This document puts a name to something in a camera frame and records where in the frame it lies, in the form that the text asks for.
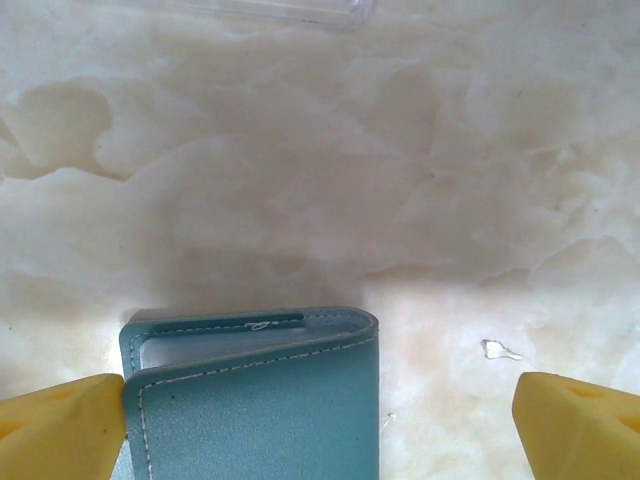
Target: small white flake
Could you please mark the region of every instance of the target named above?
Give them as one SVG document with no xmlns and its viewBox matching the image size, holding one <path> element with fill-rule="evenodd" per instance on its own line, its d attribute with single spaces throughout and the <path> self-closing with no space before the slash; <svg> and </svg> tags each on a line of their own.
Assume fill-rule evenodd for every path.
<svg viewBox="0 0 640 480">
<path fill-rule="evenodd" d="M 489 360 L 494 360 L 496 358 L 510 358 L 517 362 L 522 360 L 522 355 L 509 350 L 498 340 L 484 339 L 480 342 L 480 345 L 482 345 L 482 349 L 484 350 L 484 356 Z"/>
</svg>

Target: card slot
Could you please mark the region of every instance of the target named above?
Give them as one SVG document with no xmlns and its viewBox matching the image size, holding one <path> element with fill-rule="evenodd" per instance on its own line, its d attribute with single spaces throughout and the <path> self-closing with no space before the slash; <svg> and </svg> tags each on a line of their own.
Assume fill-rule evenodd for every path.
<svg viewBox="0 0 640 480">
<path fill-rule="evenodd" d="M 250 330 L 240 332 L 227 330 L 150 338 L 140 347 L 141 368 L 197 362 L 349 333 L 349 329 L 341 325 L 304 326 L 295 322 L 286 328 L 268 329 L 264 328 L 264 325 L 247 325 Z"/>
</svg>

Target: light blue wallet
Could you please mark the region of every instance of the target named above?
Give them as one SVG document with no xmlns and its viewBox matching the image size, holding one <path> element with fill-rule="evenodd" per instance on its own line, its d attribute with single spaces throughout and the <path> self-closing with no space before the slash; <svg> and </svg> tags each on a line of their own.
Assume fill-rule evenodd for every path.
<svg viewBox="0 0 640 480">
<path fill-rule="evenodd" d="M 377 479 L 377 335 L 352 308 L 134 317 L 125 463 L 135 480 Z"/>
</svg>

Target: white fragment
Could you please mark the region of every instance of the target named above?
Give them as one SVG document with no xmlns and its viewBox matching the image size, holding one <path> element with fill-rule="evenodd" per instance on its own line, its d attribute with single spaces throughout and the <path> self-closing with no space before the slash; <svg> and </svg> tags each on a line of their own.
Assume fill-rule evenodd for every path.
<svg viewBox="0 0 640 480">
<path fill-rule="evenodd" d="M 498 340 L 484 339 L 480 342 L 480 345 L 482 345 L 482 349 L 484 350 L 484 356 L 489 360 L 494 360 L 496 358 L 510 358 L 517 362 L 522 360 L 522 355 L 509 350 Z"/>
<path fill-rule="evenodd" d="M 384 422 L 382 423 L 382 428 L 380 429 L 380 432 L 384 432 L 384 429 L 387 428 L 387 425 L 389 425 L 389 423 L 391 423 L 395 419 L 396 419 L 396 414 L 395 413 L 387 413 L 387 418 L 384 419 Z"/>
</svg>

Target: marble surface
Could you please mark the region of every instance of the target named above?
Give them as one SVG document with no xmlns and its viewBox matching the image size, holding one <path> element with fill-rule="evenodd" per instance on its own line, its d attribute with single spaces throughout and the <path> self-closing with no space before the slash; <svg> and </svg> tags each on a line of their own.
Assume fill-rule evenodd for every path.
<svg viewBox="0 0 640 480">
<path fill-rule="evenodd" d="M 0 1 L 0 395 L 120 371 L 140 308 L 353 305 L 383 478 L 530 479 L 521 372 L 640 393 L 640 2 L 604 4 Z"/>
</svg>

